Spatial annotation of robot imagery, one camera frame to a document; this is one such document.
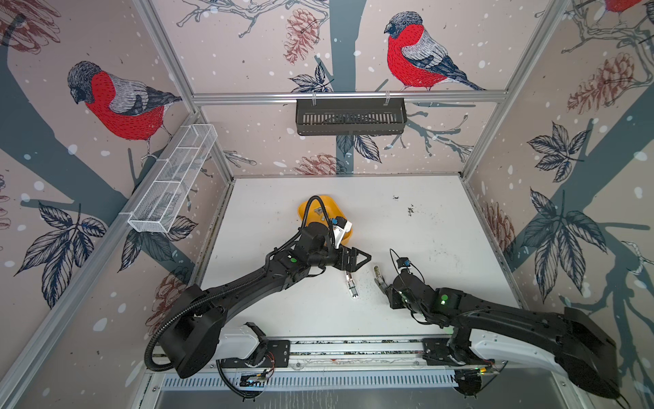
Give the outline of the white pink stapler body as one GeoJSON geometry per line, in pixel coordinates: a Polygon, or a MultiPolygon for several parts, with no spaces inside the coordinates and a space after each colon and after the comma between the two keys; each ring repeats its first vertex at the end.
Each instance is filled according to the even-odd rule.
{"type": "Polygon", "coordinates": [[[345,276],[346,276],[347,288],[348,288],[348,291],[349,291],[351,297],[352,298],[358,298],[359,293],[358,293],[357,286],[356,286],[356,283],[354,281],[354,278],[353,278],[352,274],[350,272],[346,272],[345,276]]]}

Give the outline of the metal stapler base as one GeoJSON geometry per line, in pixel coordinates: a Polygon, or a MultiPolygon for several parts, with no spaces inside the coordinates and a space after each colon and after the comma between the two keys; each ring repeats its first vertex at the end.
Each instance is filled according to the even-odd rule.
{"type": "Polygon", "coordinates": [[[386,281],[385,281],[385,279],[383,277],[381,269],[379,268],[378,265],[375,265],[373,267],[373,271],[374,271],[374,281],[375,281],[377,287],[379,288],[379,290],[383,294],[387,294],[388,284],[386,283],[386,281]]]}

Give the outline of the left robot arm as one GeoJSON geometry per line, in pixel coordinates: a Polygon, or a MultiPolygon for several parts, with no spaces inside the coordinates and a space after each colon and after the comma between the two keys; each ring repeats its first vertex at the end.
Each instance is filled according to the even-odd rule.
{"type": "Polygon", "coordinates": [[[309,198],[297,233],[265,255],[264,265],[235,281],[207,290],[189,286],[151,336],[144,365],[155,373],[175,370],[180,378],[198,373],[215,355],[221,330],[233,317],[274,293],[312,278],[312,268],[354,273],[371,255],[337,238],[349,221],[331,217],[323,199],[309,198]]]}

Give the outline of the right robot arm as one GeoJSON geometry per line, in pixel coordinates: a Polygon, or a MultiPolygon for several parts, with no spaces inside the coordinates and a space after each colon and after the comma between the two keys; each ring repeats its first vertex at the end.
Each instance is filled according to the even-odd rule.
{"type": "Polygon", "coordinates": [[[489,367],[498,361],[560,373],[592,395],[620,397],[616,342],[584,312],[533,312],[464,291],[425,284],[402,269],[392,284],[377,279],[392,309],[422,315],[424,325],[451,328],[449,338],[423,340],[430,366],[489,367]]]}

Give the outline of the yellow plastic tray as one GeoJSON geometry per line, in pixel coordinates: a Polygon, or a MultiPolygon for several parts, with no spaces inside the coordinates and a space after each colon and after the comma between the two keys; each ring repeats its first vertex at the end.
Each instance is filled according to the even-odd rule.
{"type": "Polygon", "coordinates": [[[331,226],[330,220],[336,216],[343,216],[345,214],[339,208],[337,203],[328,195],[320,195],[320,200],[313,200],[308,204],[309,200],[304,201],[298,207],[298,216],[301,220],[304,219],[306,209],[309,209],[307,224],[309,223],[322,223],[325,226],[331,226]]]}

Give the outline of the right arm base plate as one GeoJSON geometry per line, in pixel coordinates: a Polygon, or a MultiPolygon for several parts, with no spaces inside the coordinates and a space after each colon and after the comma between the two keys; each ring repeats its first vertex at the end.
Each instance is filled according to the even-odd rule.
{"type": "Polygon", "coordinates": [[[485,360],[471,349],[469,341],[451,337],[428,337],[422,339],[422,359],[429,366],[492,366],[494,360],[485,360]]]}

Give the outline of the aluminium rail front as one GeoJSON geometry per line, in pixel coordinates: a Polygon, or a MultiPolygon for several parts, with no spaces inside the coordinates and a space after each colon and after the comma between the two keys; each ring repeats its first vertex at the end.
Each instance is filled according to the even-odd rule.
{"type": "MultiPolygon", "coordinates": [[[[439,335],[460,341],[458,335],[439,335]]],[[[189,378],[211,364],[227,358],[245,359],[264,341],[288,340],[291,343],[290,359],[287,367],[305,368],[311,365],[346,366],[393,366],[407,365],[415,361],[417,366],[428,366],[422,359],[422,339],[416,337],[318,337],[278,339],[257,333],[251,327],[232,328],[201,353],[200,361],[189,369],[179,369],[181,378],[189,378]]],[[[518,363],[563,374],[563,367],[555,361],[550,352],[511,337],[492,335],[489,332],[474,330],[469,341],[475,354],[485,360],[518,363]]]]}

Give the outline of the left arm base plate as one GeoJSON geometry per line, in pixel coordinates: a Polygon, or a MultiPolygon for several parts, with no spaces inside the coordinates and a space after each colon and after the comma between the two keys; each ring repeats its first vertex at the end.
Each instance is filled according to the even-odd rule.
{"type": "Polygon", "coordinates": [[[245,359],[227,358],[218,362],[222,368],[227,369],[286,368],[289,365],[290,347],[288,340],[264,341],[245,359]]]}

